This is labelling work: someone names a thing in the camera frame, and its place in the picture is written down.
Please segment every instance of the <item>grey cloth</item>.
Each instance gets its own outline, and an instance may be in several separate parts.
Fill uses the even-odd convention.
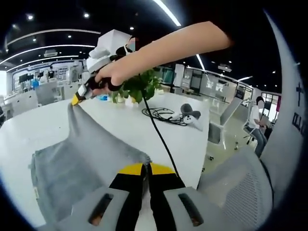
[[[246,129],[251,132],[253,130],[253,128],[250,128],[250,127],[246,127]],[[264,136],[264,134],[261,132],[260,129],[255,129],[252,133],[251,133],[256,139],[257,139],[257,146],[256,146],[256,149],[255,149],[255,153],[256,155],[260,158],[262,152],[263,152],[263,149],[266,145],[266,143],[268,142],[268,140],[266,139],[266,137]]]
[[[69,136],[36,151],[31,177],[47,223],[69,216],[72,206],[94,190],[108,187],[118,171],[148,163],[147,154],[114,137],[77,105],[68,106]]]

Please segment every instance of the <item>black ceiling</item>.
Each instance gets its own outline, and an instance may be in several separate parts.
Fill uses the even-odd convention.
[[[206,20],[206,17],[202,14],[202,7],[206,6],[200,0],[166,0],[163,2],[174,13],[182,27]],[[6,16],[5,22],[7,24],[1,25],[3,46],[1,47],[0,61],[22,51],[38,47],[64,44],[95,46],[97,38],[112,29],[138,37],[140,45],[143,46],[179,28],[153,0],[53,0],[48,3],[41,0],[28,0],[11,7],[13,13]],[[284,15],[290,13],[290,9],[287,7],[280,7],[279,10],[275,7],[268,7],[268,10],[277,19],[278,25],[286,25],[282,31],[291,44],[291,49],[294,51],[297,61],[299,61],[299,57],[296,55],[299,48],[294,40],[295,30],[290,25],[292,24],[290,21],[297,20],[297,18],[285,19]],[[26,15],[29,13],[33,14],[33,21],[27,20]],[[88,13],[89,18],[85,18],[84,13]],[[10,44],[11,41],[24,35],[53,29],[82,29],[100,32],[101,34],[74,31],[49,32],[29,36]],[[271,34],[266,29],[264,29],[264,33],[266,35]],[[224,74],[236,79],[254,75],[245,83],[253,86],[258,85],[262,90],[280,92],[281,67],[277,45],[272,35],[269,35],[264,48],[267,52],[262,55],[251,53],[244,57],[245,59],[258,60],[258,62],[251,62],[255,63],[252,65],[259,65],[260,72],[257,76],[251,73],[252,66],[240,66],[242,72],[231,71]],[[87,47],[57,47],[53,49],[61,52],[61,54],[58,53],[59,56],[78,55],[79,59],[87,58],[91,50]],[[10,59],[8,63],[0,65],[0,70],[7,70],[22,63],[37,60],[40,57],[43,58],[45,50],[39,49],[18,55]],[[222,73],[221,70],[218,70],[218,64],[229,64],[233,69],[234,66],[232,65],[233,61],[237,59],[237,53],[236,49],[229,48],[202,54],[201,59],[205,69]],[[201,68],[196,56],[178,62],[185,62],[186,65]]]

